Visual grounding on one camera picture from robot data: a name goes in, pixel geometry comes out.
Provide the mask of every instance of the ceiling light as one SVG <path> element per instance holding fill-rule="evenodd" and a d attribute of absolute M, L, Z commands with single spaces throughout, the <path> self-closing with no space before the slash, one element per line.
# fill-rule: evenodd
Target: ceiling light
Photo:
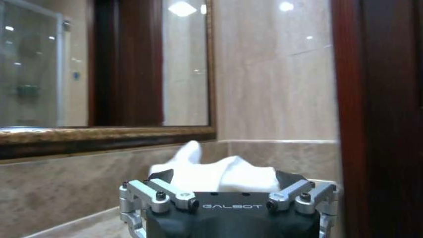
<path fill-rule="evenodd" d="M 206 5 L 202 5 L 202 7 L 201 7 L 201 13 L 202 13 L 203 15 L 207 14 L 207 6 L 206 6 Z"/>
<path fill-rule="evenodd" d="M 190 16 L 193 13 L 195 13 L 198 10 L 187 4 L 185 1 L 179 1 L 174 5 L 171 5 L 169 9 L 174 14 L 177 14 L 181 17 Z"/>
<path fill-rule="evenodd" d="M 289 2 L 283 2 L 281 5 L 279 5 L 279 9 L 281 11 L 293 11 L 294 10 L 294 4 L 289 3 Z"/>

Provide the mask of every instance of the gold mirror frame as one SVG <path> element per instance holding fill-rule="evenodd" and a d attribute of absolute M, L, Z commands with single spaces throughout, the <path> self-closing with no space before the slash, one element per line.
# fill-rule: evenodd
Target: gold mirror frame
<path fill-rule="evenodd" d="M 207 2 L 210 125 L 182 127 L 0 127 L 0 160 L 217 139 L 213 0 Z M 92 21 L 92 6 L 88 9 Z"/>

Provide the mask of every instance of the white towel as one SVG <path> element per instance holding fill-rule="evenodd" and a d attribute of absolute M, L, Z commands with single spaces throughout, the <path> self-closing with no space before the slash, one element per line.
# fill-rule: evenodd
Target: white towel
<path fill-rule="evenodd" d="M 166 163 L 152 165 L 150 174 L 174 169 L 173 185 L 194 192 L 279 191 L 274 167 L 255 167 L 242 157 L 231 156 L 217 163 L 201 164 L 202 147 L 189 142 Z"/>

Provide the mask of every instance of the glass shower door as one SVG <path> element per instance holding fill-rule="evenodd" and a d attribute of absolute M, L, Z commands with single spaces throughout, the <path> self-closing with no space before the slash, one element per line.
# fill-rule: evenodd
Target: glass shower door
<path fill-rule="evenodd" d="M 47 9 L 0 0 L 0 126 L 60 125 L 59 22 Z"/>

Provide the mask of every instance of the wall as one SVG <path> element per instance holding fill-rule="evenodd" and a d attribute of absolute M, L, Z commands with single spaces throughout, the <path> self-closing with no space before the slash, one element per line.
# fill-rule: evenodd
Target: wall
<path fill-rule="evenodd" d="M 214 5 L 219 139 L 337 140 L 330 1 Z"/>
<path fill-rule="evenodd" d="M 64 33 L 64 121 L 66 126 L 88 124 L 88 36 L 87 0 L 44 0 L 42 6 L 71 21 Z"/>
<path fill-rule="evenodd" d="M 209 125 L 206 1 L 185 1 L 197 12 L 183 17 L 169 10 L 181 1 L 163 2 L 164 125 Z"/>
<path fill-rule="evenodd" d="M 22 237 L 119 206 L 123 181 L 147 176 L 181 146 L 2 161 L 0 237 Z M 227 156 L 227 144 L 202 143 L 202 162 Z"/>

